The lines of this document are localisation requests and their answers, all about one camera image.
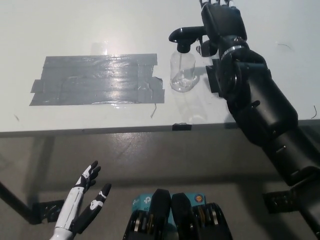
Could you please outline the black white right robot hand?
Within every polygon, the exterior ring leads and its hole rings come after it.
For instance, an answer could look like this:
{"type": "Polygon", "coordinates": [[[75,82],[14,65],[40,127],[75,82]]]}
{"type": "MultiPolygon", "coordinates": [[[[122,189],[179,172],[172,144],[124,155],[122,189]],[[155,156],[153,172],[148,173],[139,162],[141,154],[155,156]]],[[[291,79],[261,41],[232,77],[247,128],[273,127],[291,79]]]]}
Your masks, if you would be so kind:
{"type": "Polygon", "coordinates": [[[221,59],[235,49],[248,47],[246,28],[238,8],[230,6],[228,0],[225,4],[218,0],[201,1],[200,5],[206,35],[221,59]]]}

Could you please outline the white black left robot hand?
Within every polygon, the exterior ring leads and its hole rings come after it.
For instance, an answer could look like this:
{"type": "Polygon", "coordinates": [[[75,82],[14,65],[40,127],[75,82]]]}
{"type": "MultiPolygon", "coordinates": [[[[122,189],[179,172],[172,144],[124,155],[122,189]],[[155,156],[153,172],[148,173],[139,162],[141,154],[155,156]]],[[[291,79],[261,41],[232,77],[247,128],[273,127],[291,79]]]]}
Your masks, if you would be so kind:
{"type": "Polygon", "coordinates": [[[110,183],[103,186],[82,213],[79,211],[85,193],[96,183],[100,170],[98,161],[94,161],[71,188],[56,221],[52,240],[73,240],[77,234],[82,234],[99,214],[111,190],[110,183]]]}

